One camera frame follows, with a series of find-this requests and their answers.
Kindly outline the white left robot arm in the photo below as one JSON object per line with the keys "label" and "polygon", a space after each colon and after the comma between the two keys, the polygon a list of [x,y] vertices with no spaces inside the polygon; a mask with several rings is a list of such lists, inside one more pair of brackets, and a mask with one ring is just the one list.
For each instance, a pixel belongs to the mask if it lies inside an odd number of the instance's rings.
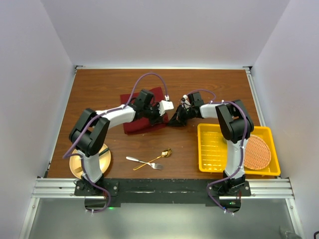
{"label": "white left robot arm", "polygon": [[79,157],[83,170],[80,181],[86,185],[86,190],[91,195],[101,193],[109,198],[99,156],[108,129],[142,118],[148,119],[152,125],[162,123],[166,112],[172,109],[174,106],[168,95],[156,101],[155,94],[145,89],[135,98],[131,94],[124,104],[109,110],[94,111],[87,108],[69,134],[72,145],[63,157]]}

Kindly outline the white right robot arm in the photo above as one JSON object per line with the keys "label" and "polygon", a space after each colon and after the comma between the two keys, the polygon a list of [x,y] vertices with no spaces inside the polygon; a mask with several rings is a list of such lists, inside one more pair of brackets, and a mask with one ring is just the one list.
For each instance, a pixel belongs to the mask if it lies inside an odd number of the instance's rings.
{"label": "white right robot arm", "polygon": [[220,195],[234,195],[244,185],[245,149],[254,124],[241,100],[210,101],[205,103],[199,91],[183,96],[176,112],[167,125],[182,127],[193,118],[218,119],[221,133],[227,143],[227,164],[223,179],[214,183],[220,185]]}

